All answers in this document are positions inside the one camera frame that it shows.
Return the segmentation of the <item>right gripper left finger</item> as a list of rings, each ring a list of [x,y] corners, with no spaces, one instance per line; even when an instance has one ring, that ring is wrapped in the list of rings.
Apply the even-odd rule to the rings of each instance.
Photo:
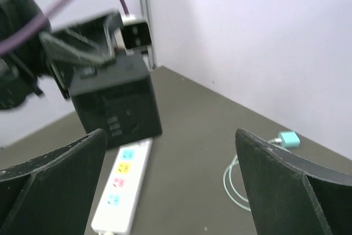
[[[1,234],[84,234],[107,136],[86,136],[1,170]]]

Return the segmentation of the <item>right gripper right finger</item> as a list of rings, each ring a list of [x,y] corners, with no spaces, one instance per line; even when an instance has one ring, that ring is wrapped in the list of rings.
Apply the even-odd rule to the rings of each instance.
[[[351,175],[235,133],[257,234],[351,234]]]

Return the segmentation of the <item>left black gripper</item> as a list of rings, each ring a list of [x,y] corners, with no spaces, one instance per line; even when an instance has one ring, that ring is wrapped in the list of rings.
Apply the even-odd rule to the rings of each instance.
[[[39,34],[48,74],[66,100],[75,65],[100,67],[115,61],[113,33],[122,26],[121,13],[110,10],[55,29],[53,34]]]

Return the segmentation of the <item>white power strip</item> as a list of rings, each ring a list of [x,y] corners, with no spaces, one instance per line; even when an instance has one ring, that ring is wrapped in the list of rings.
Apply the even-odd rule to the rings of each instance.
[[[119,148],[91,222],[97,234],[130,234],[153,139]]]

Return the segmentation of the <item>black cube adapter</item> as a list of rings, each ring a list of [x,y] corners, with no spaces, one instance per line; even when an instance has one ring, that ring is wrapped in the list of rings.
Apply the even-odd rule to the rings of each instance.
[[[162,134],[142,54],[121,55],[106,67],[77,70],[69,95],[86,133],[103,129],[108,149]]]

